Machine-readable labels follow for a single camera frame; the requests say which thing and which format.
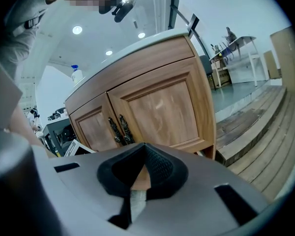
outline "rectangular hole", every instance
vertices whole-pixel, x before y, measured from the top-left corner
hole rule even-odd
[[[242,226],[257,216],[252,207],[228,184],[219,185],[214,189],[239,225]]]
[[[60,166],[56,166],[54,167],[56,172],[63,172],[63,171],[68,171],[68,170],[72,170],[75,168],[78,168],[80,165],[77,163],[69,163],[69,164],[65,164],[65,165],[60,165]]]

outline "cabinet handle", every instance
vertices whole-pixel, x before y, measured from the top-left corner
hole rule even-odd
[[[128,144],[133,144],[135,143],[135,141],[133,140],[133,137],[132,137],[132,134],[128,128],[128,124],[127,122],[124,120],[123,116],[122,115],[119,115],[119,120],[120,120],[120,123],[121,123],[121,127],[123,128],[124,130],[124,133],[126,134],[123,138],[124,140],[126,141],[126,143]]]
[[[110,117],[108,118],[108,121],[109,121],[109,124],[110,124],[110,127],[112,128],[113,132],[115,133],[115,141],[119,144],[122,144],[122,145],[127,145],[127,143],[124,141],[122,135],[120,134],[118,128],[117,128],[117,125],[114,123],[113,119],[111,119]]]

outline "wooden stairs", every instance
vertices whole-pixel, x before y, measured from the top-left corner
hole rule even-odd
[[[269,86],[217,124],[216,160],[273,200],[295,165],[295,93]]]

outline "chair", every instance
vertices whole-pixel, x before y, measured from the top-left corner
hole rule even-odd
[[[210,60],[208,59],[208,57],[206,55],[200,56],[200,60],[201,60],[201,63],[203,65],[204,69],[205,69],[207,79],[209,79],[209,77],[212,78],[213,85],[214,85],[214,90],[216,90],[215,82],[214,82],[214,79],[213,79],[213,76],[212,76],[213,70],[212,70],[212,67],[211,67]]]

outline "ceiling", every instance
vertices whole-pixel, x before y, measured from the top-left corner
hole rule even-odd
[[[139,41],[138,34],[146,37],[156,34],[155,0],[137,0],[132,11],[121,23],[114,22],[111,13],[100,15],[84,7],[70,6],[60,0],[50,6],[44,15],[40,30],[29,58],[24,63],[20,89],[23,92],[21,107],[36,105],[35,85],[49,63],[61,72],[71,75],[71,65],[88,70],[103,60],[107,50],[113,54]],[[83,31],[74,35],[74,26]]]

